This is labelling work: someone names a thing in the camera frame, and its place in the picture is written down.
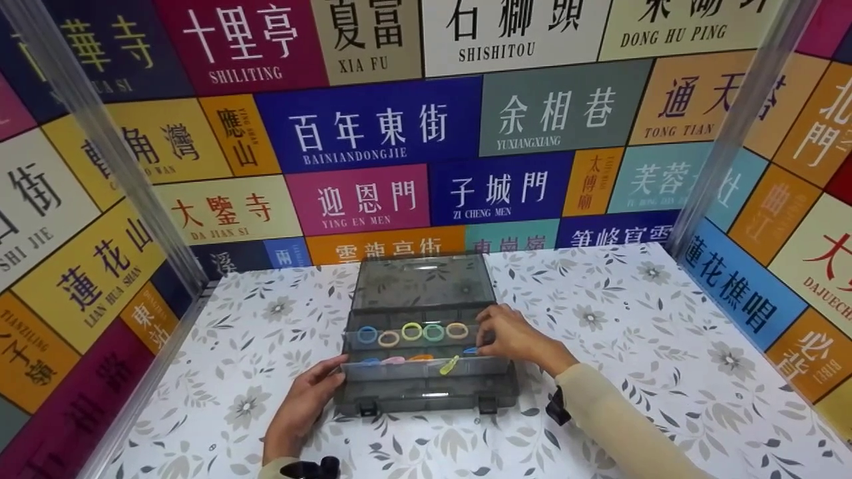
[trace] left hand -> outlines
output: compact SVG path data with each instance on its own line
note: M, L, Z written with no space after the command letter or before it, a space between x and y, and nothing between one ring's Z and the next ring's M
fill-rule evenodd
M296 377L269 423L263 440L263 465L277 458L299 457L311 427L345 379L342 372L332 372L347 359L347 355L339 355L320 361Z

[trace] hand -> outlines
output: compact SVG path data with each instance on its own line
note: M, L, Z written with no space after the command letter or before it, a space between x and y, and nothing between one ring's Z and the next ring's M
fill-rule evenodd
M320 361L296 377L269 423L263 440L263 465L277 458L299 457L311 427L343 384L344 374L334 371L347 359L347 355L339 355Z
M530 361L550 376L578 363L564 344L533 328L517 310L507 304L493 304L476 316L480 324L476 334L477 354ZM485 335L493 332L494 342L485 345Z

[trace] floral tablecloth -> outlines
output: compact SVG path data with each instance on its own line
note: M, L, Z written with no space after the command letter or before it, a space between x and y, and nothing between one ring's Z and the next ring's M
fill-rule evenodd
M849 477L843 442L659 245L486 260L499 301L596 366L713 476ZM106 477L256 476L291 380L340 351L357 275L349 264L222 280ZM327 410L303 456L336 455L343 478L623 477L544 413L552 379L521 370L518 406L493 417Z

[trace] beige sleeve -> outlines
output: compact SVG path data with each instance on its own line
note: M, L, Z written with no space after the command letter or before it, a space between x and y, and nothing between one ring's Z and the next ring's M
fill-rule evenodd
M298 458L277 458L263 466L263 469L261 469L261 473L257 476L257 479L280 479L281 477L284 477L281 475L281 468L288 464L293 464L298 460Z
M630 479L708 477L595 368L571 366L556 376L556 383L574 423Z

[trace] yellow hair clip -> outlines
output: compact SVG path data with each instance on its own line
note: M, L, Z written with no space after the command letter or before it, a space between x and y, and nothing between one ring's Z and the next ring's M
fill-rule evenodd
M449 374L449 373L450 373L450 371L452 371L452 369L456 366L456 363L457 363L457 362L458 362L458 355L455 355L455 356L453 356L453 358L450 360L450 362L446 363L444 366L442 366L442 367L440 368L440 375L441 375L441 376L446 376L447 374Z

